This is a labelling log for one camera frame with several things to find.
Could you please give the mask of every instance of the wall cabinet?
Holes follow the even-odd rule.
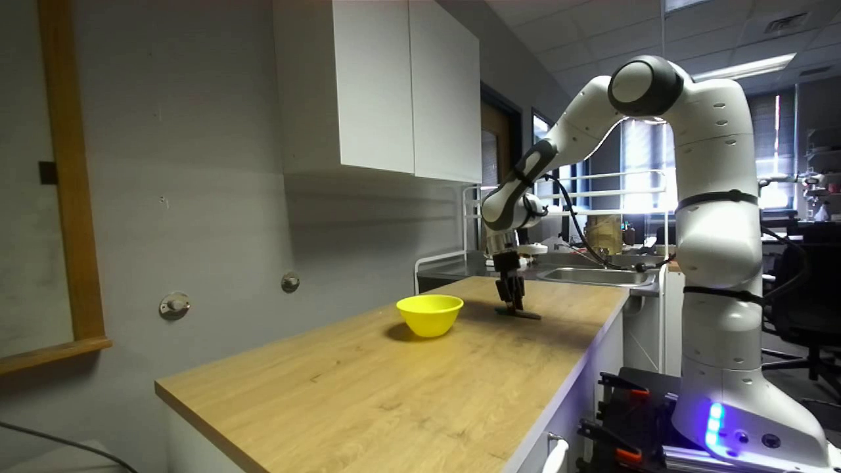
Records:
[[[276,0],[284,170],[481,178],[479,40],[435,0]]]

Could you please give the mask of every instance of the window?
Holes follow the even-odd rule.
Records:
[[[754,124],[758,183],[763,211],[793,205],[793,92],[749,96]],[[674,130],[655,121],[627,121],[621,127],[623,211],[675,211],[675,153]]]

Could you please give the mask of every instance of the wooden countertop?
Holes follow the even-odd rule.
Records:
[[[160,379],[155,392],[245,471],[503,471],[629,291],[532,280],[500,314],[495,278],[443,339],[381,308]]]

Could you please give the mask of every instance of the white wall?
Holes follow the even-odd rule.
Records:
[[[270,28],[269,0],[77,0],[114,350],[2,379],[2,421],[167,471],[155,379],[387,305],[414,289],[418,255],[458,247],[453,186],[282,175]],[[278,289],[287,270],[298,295]],[[171,289],[192,300],[177,324],[155,312]],[[0,471],[44,450],[0,430]]]

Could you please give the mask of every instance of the ceiling light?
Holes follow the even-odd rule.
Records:
[[[697,79],[697,82],[705,82],[705,79],[747,79],[747,75],[776,73],[776,70],[783,70],[783,67],[793,59],[793,56],[797,56],[797,53],[792,53],[792,56],[774,56],[774,58],[751,59],[751,63],[736,63],[736,65],[729,65],[729,67],[716,67],[716,70],[694,73],[694,79]]]
[[[662,0],[662,11],[665,14],[674,14],[674,11],[683,11],[683,8],[691,8],[697,2],[705,2],[705,0]]]

